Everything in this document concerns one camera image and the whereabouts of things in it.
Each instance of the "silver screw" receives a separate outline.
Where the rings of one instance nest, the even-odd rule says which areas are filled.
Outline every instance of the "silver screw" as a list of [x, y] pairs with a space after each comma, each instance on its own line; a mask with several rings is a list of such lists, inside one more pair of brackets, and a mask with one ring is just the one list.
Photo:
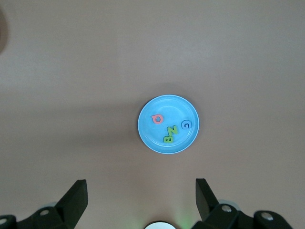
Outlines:
[[4, 219], [0, 219], [0, 225], [5, 224], [5, 223], [6, 223], [6, 221], [8, 221], [6, 218], [4, 218]]
[[231, 209], [228, 205], [223, 205], [223, 206], [221, 207], [221, 209], [222, 209], [223, 211], [225, 211], [225, 212], [231, 212], [231, 211], [232, 211], [232, 209]]
[[43, 210], [43, 211], [40, 213], [40, 215], [41, 215], [41, 216], [45, 216], [45, 215], [47, 215], [49, 212], [50, 212], [50, 211], [46, 209], [46, 210]]
[[263, 213], [261, 214], [261, 216], [262, 216], [264, 219], [268, 220], [268, 221], [273, 220], [272, 215], [270, 215], [268, 212], [263, 212]]

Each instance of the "white circular object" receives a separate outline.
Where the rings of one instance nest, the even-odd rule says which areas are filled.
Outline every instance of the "white circular object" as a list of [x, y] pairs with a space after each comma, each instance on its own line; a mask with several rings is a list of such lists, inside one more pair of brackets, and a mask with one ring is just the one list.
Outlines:
[[176, 228], [169, 223], [155, 222], [145, 227], [145, 229], [176, 229]]
[[232, 212], [232, 209], [228, 205], [223, 205], [221, 209], [225, 212]]
[[263, 213], [261, 214], [261, 216], [262, 216], [264, 219], [268, 220], [268, 221], [272, 221], [272, 220], [273, 220], [272, 215], [270, 215], [268, 212], [263, 212]]
[[5, 224], [5, 223], [6, 223], [6, 221], [8, 221], [6, 218], [4, 218], [4, 219], [0, 219], [0, 225], [1, 225], [1, 224]]
[[48, 213], [49, 213], [50, 211], [49, 210], [43, 210], [41, 213], [40, 213], [40, 215], [41, 216], [45, 216], [45, 215], [48, 215]]

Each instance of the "green letter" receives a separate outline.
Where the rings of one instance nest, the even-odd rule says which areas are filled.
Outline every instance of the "green letter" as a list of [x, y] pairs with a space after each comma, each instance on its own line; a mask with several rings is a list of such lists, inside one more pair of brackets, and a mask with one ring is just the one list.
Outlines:
[[173, 137], [171, 137], [171, 136], [165, 136], [165, 137], [163, 138], [163, 142], [164, 142], [164, 143], [172, 143], [172, 142], [173, 142]]
[[173, 129], [171, 129], [170, 127], [167, 128], [167, 132], [169, 136], [172, 136], [173, 134], [177, 134], [178, 133], [178, 129], [177, 126], [173, 126]]

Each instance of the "blue plate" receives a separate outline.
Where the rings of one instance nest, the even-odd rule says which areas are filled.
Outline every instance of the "blue plate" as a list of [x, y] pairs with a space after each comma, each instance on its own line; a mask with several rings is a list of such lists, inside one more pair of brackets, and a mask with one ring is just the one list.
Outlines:
[[175, 154], [189, 147], [199, 131], [199, 117], [193, 105], [176, 95], [162, 95], [142, 109], [138, 130], [142, 141], [162, 154]]

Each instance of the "beige table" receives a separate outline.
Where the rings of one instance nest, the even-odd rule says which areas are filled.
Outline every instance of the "beige table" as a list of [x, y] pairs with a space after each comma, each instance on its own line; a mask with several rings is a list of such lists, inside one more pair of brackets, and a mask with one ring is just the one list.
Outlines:
[[[0, 215], [24, 219], [85, 178], [77, 229], [189, 229], [204, 177], [244, 213], [304, 228], [304, 1], [0, 0], [0, 11]], [[176, 155], [137, 133], [161, 94], [201, 120]]]

